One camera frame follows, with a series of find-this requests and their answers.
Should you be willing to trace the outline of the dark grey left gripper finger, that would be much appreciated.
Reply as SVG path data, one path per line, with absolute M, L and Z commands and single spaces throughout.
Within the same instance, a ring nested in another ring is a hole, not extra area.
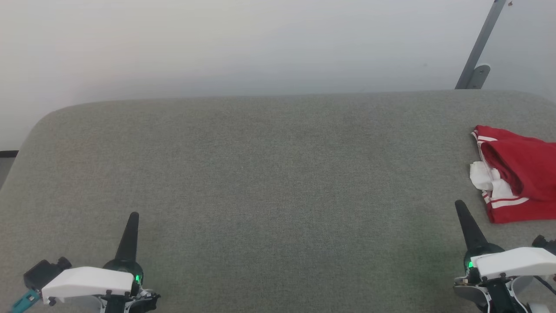
M 135 262 L 139 231 L 139 213 L 131 212 L 115 255 L 117 261 Z

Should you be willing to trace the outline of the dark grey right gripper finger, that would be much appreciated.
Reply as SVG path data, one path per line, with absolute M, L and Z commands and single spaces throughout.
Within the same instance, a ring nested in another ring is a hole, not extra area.
M 467 205 L 462 200 L 456 200 L 454 205 L 467 250 L 470 251 L 488 244 L 483 232 L 481 232 L 471 212 L 469 212 Z

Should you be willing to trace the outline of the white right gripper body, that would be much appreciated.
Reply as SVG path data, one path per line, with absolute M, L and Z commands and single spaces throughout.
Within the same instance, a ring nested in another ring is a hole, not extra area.
M 488 243 L 467 251 L 465 276 L 453 282 L 455 294 L 473 302 L 481 313 L 550 313 L 547 305 L 523 303 L 518 295 L 534 279 L 556 273 L 556 256 L 543 248 L 520 247 L 504 251 Z

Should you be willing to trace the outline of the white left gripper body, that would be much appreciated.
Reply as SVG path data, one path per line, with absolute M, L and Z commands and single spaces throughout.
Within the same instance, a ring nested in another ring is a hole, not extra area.
M 41 290 L 49 306 L 74 302 L 97 313 L 147 313 L 157 309 L 161 295 L 143 288 L 144 273 L 135 262 L 111 260 L 103 267 L 64 270 Z

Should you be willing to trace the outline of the grey fabric sofa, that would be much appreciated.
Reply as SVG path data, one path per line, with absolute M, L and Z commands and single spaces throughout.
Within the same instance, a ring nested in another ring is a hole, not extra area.
M 0 188 L 0 313 L 40 260 L 102 266 L 139 212 L 154 313 L 479 313 L 461 199 L 492 243 L 556 221 L 491 224 L 471 131 L 556 141 L 556 104 L 449 90 L 88 103 L 30 131 Z

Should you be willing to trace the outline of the red and white basketball jersey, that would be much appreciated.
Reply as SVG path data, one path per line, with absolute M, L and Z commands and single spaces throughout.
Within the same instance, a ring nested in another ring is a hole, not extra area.
M 478 125 L 470 180 L 492 223 L 556 220 L 556 143 Z

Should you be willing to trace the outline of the grey metal mount plate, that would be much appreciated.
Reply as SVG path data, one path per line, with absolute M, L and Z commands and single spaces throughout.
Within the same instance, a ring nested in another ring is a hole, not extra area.
M 472 71 L 469 81 L 465 89 L 473 89 L 473 90 L 480 90 L 482 89 L 489 73 L 491 67 L 488 64 L 482 64 Z

